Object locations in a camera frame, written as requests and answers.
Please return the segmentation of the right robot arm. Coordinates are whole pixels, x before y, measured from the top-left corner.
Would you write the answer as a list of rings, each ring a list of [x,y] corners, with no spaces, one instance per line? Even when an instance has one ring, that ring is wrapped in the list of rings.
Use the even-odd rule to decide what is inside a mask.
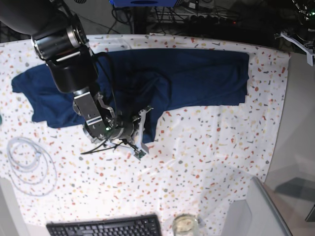
[[[141,159],[149,153],[143,143],[146,107],[124,118],[110,106],[97,83],[102,65],[90,46],[79,17],[62,0],[3,0],[0,20],[31,37],[38,57],[49,67],[57,89],[73,93],[73,108],[85,120],[83,130],[99,146],[118,139]]]

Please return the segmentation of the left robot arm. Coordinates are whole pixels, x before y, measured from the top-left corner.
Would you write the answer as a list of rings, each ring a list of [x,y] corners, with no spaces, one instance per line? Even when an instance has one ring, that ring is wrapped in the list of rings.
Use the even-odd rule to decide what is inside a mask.
[[[315,1],[292,0],[296,23],[291,23],[274,35],[283,38],[302,50],[310,66],[315,65]]]

